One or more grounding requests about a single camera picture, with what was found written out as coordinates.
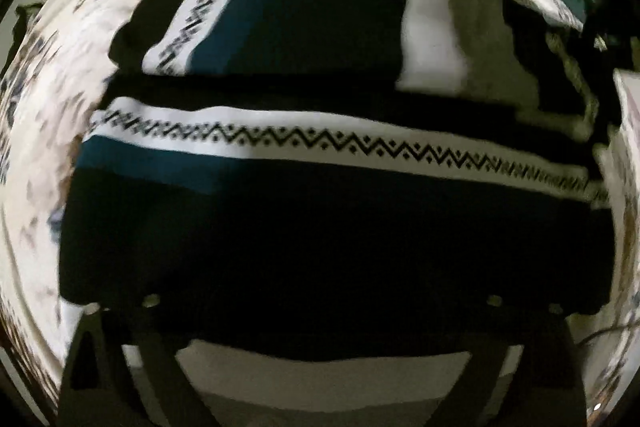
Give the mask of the black grey striped sweater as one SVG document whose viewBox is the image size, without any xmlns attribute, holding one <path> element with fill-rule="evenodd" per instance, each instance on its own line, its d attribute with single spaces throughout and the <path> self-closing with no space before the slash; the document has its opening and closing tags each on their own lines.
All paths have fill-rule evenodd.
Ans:
<svg viewBox="0 0 640 427">
<path fill-rule="evenodd" d="M 610 299 L 580 37 L 521 0 L 140 0 L 70 182 L 60 319 L 155 295 L 303 359 Z"/>
</svg>

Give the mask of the black clothes pile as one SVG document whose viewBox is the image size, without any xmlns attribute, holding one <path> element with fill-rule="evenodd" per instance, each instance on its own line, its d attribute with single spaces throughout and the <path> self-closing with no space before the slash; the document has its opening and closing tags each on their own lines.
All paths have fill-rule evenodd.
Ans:
<svg viewBox="0 0 640 427">
<path fill-rule="evenodd" d="M 9 69 L 15 55 L 25 39 L 25 36 L 29 32 L 29 28 L 32 27 L 32 24 L 42 8 L 43 3 L 36 2 L 32 4 L 19 5 L 15 9 L 16 22 L 12 29 L 12 46 L 9 48 L 8 55 L 6 56 L 6 62 L 2 68 L 1 76 L 6 75 L 6 71 Z"/>
</svg>

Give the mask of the floral bed quilt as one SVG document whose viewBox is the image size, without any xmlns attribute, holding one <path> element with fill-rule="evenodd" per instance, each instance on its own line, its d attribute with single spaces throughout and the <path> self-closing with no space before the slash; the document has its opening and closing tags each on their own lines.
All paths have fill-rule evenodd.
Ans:
<svg viewBox="0 0 640 427">
<path fill-rule="evenodd" d="M 1 101 L 1 318 L 21 368 L 58 403 L 66 353 L 55 272 L 54 221 L 74 146 L 113 66 L 107 41 L 139 0 L 46 0 L 3 82 Z M 639 77 L 615 77 L 623 126 L 605 158 L 614 191 L 613 302 L 573 317 L 587 343 L 591 410 L 612 411 L 639 368 Z"/>
</svg>

